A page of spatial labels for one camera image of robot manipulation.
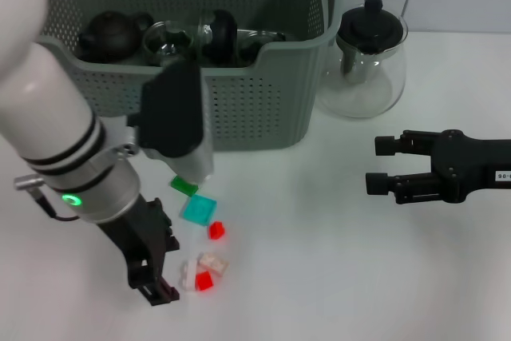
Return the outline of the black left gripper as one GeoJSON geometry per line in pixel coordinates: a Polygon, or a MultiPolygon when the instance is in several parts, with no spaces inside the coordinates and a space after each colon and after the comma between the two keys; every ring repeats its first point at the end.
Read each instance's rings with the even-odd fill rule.
{"type": "Polygon", "coordinates": [[[167,252],[179,250],[180,244],[159,198],[148,202],[139,197],[124,214],[98,227],[125,258],[132,289],[138,290],[152,306],[180,299],[180,293],[161,276],[164,241],[167,252]]]}

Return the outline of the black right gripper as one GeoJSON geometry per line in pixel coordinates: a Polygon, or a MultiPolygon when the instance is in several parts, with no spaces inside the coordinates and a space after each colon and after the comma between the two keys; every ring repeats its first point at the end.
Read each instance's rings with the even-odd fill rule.
{"type": "Polygon", "coordinates": [[[393,193],[397,204],[437,200],[459,204],[477,190],[510,189],[509,140],[478,140],[460,130],[405,130],[399,138],[376,137],[374,146],[377,156],[430,155],[432,172],[401,176],[367,173],[370,196],[393,193]]]}

